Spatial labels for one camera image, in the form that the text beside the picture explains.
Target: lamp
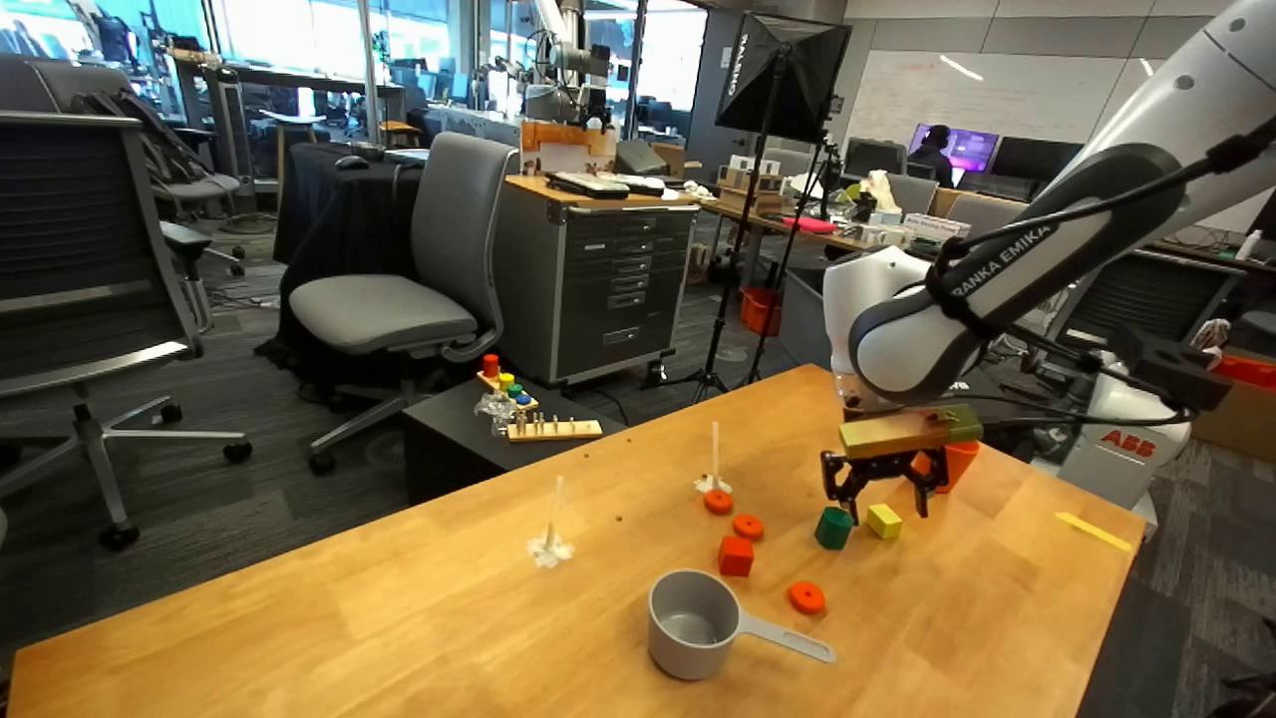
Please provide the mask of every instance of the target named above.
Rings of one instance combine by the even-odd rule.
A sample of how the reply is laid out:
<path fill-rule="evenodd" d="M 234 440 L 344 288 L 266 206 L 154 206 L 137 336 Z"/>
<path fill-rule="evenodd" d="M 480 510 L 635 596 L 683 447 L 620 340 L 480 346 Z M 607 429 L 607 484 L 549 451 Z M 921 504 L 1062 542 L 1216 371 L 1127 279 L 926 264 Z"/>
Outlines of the lamp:
<path fill-rule="evenodd" d="M 739 274 L 741 242 L 747 242 L 747 223 L 757 198 L 757 171 L 765 154 L 768 135 L 784 138 L 805 138 L 819 145 L 827 138 L 827 116 L 833 105 L 833 80 L 842 66 L 849 29 L 845 24 L 812 24 L 812 20 L 784 20 L 784 17 L 741 17 L 741 30 L 733 45 L 733 66 L 720 88 L 720 126 L 741 126 L 757 133 L 752 135 L 752 171 L 741 203 L 741 221 L 733 230 L 733 256 L 728 256 L 728 274 Z M 728 302 L 733 283 L 720 288 L 702 384 L 720 387 L 715 363 L 716 363 L 716 343 L 724 327 L 724 302 Z"/>

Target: measuring cup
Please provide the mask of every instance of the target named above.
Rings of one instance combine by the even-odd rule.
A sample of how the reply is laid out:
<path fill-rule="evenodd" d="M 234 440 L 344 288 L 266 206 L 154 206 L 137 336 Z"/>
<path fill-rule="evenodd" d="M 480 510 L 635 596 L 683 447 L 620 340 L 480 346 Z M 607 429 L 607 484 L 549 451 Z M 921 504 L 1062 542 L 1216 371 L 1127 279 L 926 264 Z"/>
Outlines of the measuring cup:
<path fill-rule="evenodd" d="M 670 572 L 644 596 L 648 661 L 683 683 L 716 675 L 739 635 L 765 638 L 819 661 L 836 661 L 833 646 L 747 615 L 724 582 L 704 572 Z"/>

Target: yellow block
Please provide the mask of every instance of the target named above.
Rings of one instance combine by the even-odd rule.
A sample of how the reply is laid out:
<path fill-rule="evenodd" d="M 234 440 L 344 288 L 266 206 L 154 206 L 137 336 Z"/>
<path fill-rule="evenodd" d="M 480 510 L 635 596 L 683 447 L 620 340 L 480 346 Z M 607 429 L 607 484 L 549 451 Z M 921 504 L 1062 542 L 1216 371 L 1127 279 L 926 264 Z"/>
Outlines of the yellow block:
<path fill-rule="evenodd" d="M 892 542 L 892 537 L 901 537 L 906 522 L 901 522 L 901 514 L 892 514 L 892 508 L 873 504 L 873 508 L 870 508 L 870 530 L 873 530 L 880 542 Z"/>

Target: red block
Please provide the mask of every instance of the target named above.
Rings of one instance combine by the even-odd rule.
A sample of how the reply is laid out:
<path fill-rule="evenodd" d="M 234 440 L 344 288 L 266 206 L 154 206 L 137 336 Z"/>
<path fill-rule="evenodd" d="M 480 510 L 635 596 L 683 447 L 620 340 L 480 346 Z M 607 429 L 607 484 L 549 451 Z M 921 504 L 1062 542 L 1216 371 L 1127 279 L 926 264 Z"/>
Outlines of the red block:
<path fill-rule="evenodd" d="M 724 534 L 716 548 L 716 572 L 720 574 L 748 574 L 748 568 L 752 568 L 752 542 Z"/>

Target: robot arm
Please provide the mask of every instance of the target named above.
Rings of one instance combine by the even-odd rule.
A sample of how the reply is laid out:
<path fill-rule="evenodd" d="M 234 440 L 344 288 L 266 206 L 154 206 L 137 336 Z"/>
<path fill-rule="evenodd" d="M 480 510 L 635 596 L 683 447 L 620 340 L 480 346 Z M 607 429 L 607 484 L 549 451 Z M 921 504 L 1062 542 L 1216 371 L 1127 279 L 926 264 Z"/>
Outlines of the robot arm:
<path fill-rule="evenodd" d="M 901 251 L 829 268 L 833 371 L 862 384 L 845 391 L 892 401 L 945 393 L 982 343 L 1052 292 L 1140 239 L 1272 186 L 1272 138 L 1276 5 L 1237 0 L 1163 60 L 1018 223 L 995 230 L 1005 239 L 971 242 L 953 268 L 928 268 Z M 1079 215 L 1150 185 L 1159 186 Z"/>

